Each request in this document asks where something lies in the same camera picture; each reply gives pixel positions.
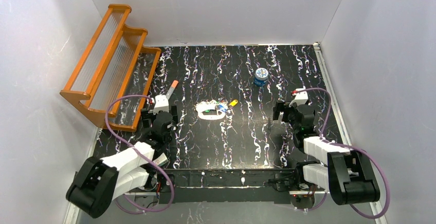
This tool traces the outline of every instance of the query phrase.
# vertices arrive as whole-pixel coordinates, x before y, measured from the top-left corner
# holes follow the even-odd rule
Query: blue container
[[[255,84],[259,87],[262,87],[266,84],[266,81],[268,80],[268,70],[265,68],[258,68],[255,71]]]

